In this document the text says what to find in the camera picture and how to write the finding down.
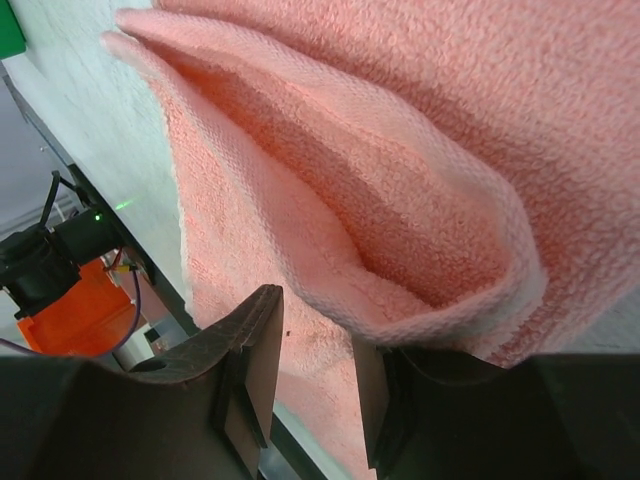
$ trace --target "pink towel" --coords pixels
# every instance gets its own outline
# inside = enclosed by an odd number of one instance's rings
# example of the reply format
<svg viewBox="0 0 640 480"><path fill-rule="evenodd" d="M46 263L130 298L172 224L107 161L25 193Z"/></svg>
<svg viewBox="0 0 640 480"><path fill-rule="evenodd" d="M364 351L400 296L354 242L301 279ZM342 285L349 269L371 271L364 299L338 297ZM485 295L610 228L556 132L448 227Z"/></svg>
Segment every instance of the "pink towel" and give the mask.
<svg viewBox="0 0 640 480"><path fill-rule="evenodd" d="M104 41L166 112L190 311L285 286L278 396L356 478L336 324L511 365L638 282L635 0L159 7Z"/></svg>

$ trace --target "orange object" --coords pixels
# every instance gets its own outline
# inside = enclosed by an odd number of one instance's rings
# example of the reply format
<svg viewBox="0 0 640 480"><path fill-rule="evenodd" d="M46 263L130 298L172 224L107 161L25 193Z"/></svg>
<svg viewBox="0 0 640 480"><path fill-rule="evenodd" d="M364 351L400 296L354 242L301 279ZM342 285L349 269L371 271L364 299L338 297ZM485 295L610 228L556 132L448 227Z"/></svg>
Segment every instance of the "orange object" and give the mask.
<svg viewBox="0 0 640 480"><path fill-rule="evenodd" d="M100 355L131 327L135 306L96 259L80 269L82 279L57 302L18 322L29 346L52 355Z"/></svg>

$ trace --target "white surface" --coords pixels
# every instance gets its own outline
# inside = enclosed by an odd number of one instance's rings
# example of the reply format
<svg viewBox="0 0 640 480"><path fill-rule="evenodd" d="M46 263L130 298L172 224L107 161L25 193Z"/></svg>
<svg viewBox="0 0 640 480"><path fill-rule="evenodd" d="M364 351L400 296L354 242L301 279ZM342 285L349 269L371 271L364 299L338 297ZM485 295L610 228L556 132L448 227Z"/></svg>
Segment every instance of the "white surface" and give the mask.
<svg viewBox="0 0 640 480"><path fill-rule="evenodd" d="M99 36L119 7L149 0L12 0L25 54L3 63L16 88L184 296L178 198L163 115Z"/></svg>

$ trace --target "green object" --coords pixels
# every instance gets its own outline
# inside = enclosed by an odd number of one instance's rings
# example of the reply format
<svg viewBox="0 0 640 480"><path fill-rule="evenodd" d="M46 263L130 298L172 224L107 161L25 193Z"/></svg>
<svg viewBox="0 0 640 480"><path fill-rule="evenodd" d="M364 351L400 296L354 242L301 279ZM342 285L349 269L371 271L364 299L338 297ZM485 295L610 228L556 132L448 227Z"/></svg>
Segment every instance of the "green object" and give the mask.
<svg viewBox="0 0 640 480"><path fill-rule="evenodd" d="M8 0L0 0L0 60L24 52L27 46Z"/></svg>

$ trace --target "towel fold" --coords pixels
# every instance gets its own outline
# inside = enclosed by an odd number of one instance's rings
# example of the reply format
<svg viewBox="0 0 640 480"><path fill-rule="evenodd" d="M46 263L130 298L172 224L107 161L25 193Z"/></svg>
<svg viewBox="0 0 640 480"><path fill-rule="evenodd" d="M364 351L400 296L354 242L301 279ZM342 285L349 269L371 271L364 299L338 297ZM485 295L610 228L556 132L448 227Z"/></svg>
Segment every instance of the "towel fold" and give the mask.
<svg viewBox="0 0 640 480"><path fill-rule="evenodd" d="M357 478L347 332L511 365L637 284L632 0L159 6L104 42L166 112L188 308L284 285L278 395Z"/></svg>

